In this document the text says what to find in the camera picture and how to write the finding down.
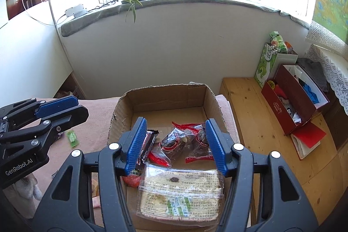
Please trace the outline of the brown Snickers bar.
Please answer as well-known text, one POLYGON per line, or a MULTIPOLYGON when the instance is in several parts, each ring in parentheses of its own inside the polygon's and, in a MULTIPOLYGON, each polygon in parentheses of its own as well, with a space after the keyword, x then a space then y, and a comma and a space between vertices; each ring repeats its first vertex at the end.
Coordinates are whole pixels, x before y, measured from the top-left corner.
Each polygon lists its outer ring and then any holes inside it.
POLYGON ((135 170, 140 171, 144 168, 148 155, 155 144, 156 137, 158 134, 159 134, 158 130, 147 130, 146 136, 144 138, 144 141, 136 162, 135 170))

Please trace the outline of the round jelly cup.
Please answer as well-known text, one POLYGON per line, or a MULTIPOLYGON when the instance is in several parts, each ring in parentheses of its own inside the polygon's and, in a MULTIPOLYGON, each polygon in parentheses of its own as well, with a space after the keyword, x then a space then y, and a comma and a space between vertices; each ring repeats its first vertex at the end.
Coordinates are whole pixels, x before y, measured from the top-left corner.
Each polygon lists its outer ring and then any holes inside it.
POLYGON ((126 185, 132 188, 138 188, 141 178, 142 173, 139 170, 133 170, 128 176, 122 176, 126 185))

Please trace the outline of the red-edged dried fruit bag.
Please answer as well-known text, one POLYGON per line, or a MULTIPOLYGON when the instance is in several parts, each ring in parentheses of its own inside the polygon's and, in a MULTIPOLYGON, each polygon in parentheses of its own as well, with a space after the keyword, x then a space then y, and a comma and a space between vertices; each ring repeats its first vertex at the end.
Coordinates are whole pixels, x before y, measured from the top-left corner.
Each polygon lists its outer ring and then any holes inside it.
POLYGON ((177 124, 172 122, 172 125, 173 130, 153 146, 147 158, 148 162, 162 167, 171 167, 182 153, 185 151, 191 152, 191 140, 194 138, 194 134, 189 127, 197 124, 177 124))

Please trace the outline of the green candy wrapper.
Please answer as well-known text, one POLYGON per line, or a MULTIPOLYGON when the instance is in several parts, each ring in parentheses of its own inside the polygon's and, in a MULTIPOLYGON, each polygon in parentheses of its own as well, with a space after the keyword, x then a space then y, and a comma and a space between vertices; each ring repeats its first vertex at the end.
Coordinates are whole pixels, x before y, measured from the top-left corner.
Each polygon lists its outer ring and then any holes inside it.
POLYGON ((71 148, 75 148, 79 145, 79 140, 77 139, 77 136, 74 130, 67 131, 67 138, 69 140, 71 148))

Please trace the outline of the large cracker packet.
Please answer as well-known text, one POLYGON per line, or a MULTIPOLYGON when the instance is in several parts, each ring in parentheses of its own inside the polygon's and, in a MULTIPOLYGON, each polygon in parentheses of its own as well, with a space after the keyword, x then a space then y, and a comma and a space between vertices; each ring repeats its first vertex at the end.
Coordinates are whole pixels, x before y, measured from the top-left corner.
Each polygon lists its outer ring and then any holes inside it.
POLYGON ((224 178, 218 170, 145 166, 136 214, 153 221, 208 226, 219 219, 224 178))

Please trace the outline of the pink wafer packet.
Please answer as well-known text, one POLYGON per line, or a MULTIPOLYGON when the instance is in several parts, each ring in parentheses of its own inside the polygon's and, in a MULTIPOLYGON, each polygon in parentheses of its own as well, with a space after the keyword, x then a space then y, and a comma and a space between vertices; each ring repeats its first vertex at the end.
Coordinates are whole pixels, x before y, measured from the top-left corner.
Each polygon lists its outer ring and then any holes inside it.
POLYGON ((95 197, 92 198, 92 202, 93 202, 93 208, 97 209, 101 207, 101 203, 100 203, 100 196, 97 195, 95 197))

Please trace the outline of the open cardboard box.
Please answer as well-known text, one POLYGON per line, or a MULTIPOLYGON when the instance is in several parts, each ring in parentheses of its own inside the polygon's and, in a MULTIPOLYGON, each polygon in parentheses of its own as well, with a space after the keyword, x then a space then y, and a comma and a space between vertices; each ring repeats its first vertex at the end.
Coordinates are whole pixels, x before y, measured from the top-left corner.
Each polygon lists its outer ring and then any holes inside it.
POLYGON ((229 102, 225 97, 214 95, 202 83, 146 87, 126 92, 113 112, 108 142, 118 142, 138 117, 146 118, 148 129, 159 132, 155 152, 166 164, 176 168, 215 168, 215 163, 206 158, 186 161, 186 158, 193 157, 192 151, 197 142, 192 135, 187 135, 181 141, 177 134, 172 134, 178 124, 203 124, 208 118, 213 118, 223 132, 228 132, 234 142, 239 142, 229 102))

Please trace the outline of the brown round pastry packet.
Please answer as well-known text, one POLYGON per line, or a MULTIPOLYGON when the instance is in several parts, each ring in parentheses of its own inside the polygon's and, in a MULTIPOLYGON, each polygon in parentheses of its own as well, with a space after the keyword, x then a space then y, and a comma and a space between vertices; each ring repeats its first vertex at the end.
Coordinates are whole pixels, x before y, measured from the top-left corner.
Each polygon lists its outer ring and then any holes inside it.
POLYGON ((99 182, 96 179, 91 179, 92 197, 99 195, 99 182))

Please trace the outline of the red booklet on floor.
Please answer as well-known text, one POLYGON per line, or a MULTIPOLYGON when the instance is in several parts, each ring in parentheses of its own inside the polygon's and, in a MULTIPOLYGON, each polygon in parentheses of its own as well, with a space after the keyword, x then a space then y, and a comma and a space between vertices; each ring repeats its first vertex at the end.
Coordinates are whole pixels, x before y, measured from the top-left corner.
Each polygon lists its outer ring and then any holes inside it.
POLYGON ((303 160, 313 152, 325 136, 326 133, 312 122, 308 122, 293 131, 291 133, 291 139, 300 160, 303 160))

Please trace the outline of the red shoe box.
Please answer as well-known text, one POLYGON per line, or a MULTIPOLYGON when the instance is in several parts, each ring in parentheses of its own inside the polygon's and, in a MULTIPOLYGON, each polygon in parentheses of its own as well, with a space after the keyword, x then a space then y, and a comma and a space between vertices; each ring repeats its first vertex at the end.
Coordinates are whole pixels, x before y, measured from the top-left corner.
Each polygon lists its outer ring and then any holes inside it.
POLYGON ((294 112, 296 112, 301 118, 300 123, 295 123, 293 121, 289 112, 286 110, 285 105, 281 102, 280 98, 271 88, 269 83, 266 82, 264 84, 261 93, 275 114, 284 134, 288 135, 297 128, 302 127, 314 117, 318 116, 320 111, 317 110, 306 92, 298 83, 291 83, 290 85, 286 84, 284 87, 286 88, 284 93, 286 94, 294 112))

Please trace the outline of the dark red gift box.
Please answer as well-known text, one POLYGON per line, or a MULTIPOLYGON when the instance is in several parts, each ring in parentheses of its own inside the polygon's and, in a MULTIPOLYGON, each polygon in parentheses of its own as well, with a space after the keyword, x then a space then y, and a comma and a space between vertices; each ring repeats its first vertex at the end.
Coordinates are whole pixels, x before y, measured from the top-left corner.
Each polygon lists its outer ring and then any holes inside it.
POLYGON ((281 64, 274 77, 301 122, 310 121, 330 101, 316 82, 299 65, 281 64))

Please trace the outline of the green gift bag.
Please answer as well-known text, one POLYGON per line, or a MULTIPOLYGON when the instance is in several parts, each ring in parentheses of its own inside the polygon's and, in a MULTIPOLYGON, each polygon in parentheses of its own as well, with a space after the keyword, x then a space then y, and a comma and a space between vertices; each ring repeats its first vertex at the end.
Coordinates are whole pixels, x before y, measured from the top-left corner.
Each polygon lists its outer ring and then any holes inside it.
POLYGON ((292 45, 283 40, 278 31, 272 31, 269 34, 269 42, 264 44, 254 78, 263 88, 268 80, 275 77, 281 64, 295 64, 297 58, 298 54, 292 45))

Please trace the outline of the white power adapter box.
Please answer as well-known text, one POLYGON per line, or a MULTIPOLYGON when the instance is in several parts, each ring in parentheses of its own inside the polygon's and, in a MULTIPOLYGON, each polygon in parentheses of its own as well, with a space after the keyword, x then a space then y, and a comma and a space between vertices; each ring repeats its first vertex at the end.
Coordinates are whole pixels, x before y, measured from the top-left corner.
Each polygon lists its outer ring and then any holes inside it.
POLYGON ((87 9, 85 9, 85 7, 82 4, 79 4, 75 7, 71 7, 65 10, 66 17, 78 18, 85 15, 86 13, 87 13, 87 9))

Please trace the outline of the white lace tablecloth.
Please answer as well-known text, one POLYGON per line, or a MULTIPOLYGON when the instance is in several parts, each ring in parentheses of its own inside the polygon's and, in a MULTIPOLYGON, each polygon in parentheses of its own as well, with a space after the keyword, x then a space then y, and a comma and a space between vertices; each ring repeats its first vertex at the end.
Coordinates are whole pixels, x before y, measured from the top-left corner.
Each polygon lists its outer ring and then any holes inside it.
POLYGON ((327 82, 347 114, 347 60, 317 45, 311 45, 306 58, 319 62, 327 82))

